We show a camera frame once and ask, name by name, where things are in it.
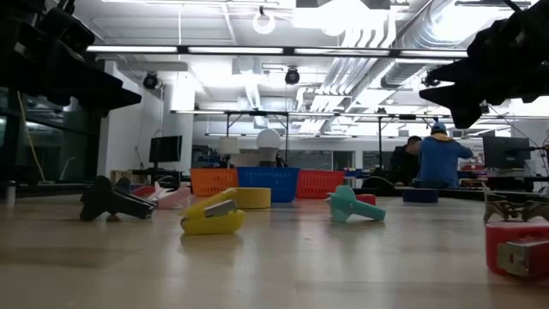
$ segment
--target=yellow container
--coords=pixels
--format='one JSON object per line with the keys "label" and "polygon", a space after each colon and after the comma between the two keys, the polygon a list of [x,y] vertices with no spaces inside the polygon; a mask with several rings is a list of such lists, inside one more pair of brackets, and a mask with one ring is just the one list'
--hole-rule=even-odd
{"label": "yellow container", "polygon": [[269,188],[235,188],[234,201],[239,209],[268,209],[271,207],[271,190]]}

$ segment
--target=black tool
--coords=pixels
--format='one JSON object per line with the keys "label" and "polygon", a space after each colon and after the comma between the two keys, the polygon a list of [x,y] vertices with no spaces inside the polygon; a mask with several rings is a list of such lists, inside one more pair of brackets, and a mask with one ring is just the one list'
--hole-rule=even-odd
{"label": "black tool", "polygon": [[112,187],[111,181],[99,176],[94,186],[82,194],[80,201],[84,204],[80,220],[93,221],[105,212],[131,215],[140,219],[150,218],[156,204],[130,193],[130,180],[121,178]]}

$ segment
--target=red basket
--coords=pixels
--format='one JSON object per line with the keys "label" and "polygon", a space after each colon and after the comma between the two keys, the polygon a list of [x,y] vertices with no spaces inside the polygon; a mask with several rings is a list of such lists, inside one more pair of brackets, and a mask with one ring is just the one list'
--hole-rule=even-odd
{"label": "red basket", "polygon": [[327,193],[335,192],[343,185],[345,172],[301,170],[298,178],[298,198],[326,198]]}
{"label": "red basket", "polygon": [[192,191],[198,197],[211,197],[238,187],[236,168],[191,168]]}

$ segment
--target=security camera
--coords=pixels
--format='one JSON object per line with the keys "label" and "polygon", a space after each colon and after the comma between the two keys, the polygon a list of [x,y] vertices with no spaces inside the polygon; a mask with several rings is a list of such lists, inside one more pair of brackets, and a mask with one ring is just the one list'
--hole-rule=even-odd
{"label": "security camera", "polygon": [[285,78],[286,84],[295,85],[299,82],[299,73],[297,68],[289,68]]}
{"label": "security camera", "polygon": [[158,78],[156,72],[148,72],[145,79],[143,79],[143,87],[149,90],[156,90],[162,87],[162,81]]}

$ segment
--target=white sphere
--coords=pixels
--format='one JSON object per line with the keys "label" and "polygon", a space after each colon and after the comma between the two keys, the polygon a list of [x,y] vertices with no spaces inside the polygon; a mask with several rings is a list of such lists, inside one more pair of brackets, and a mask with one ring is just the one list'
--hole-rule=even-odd
{"label": "white sphere", "polygon": [[280,148],[281,136],[277,131],[273,129],[265,129],[259,132],[256,138],[256,144],[258,148]]}

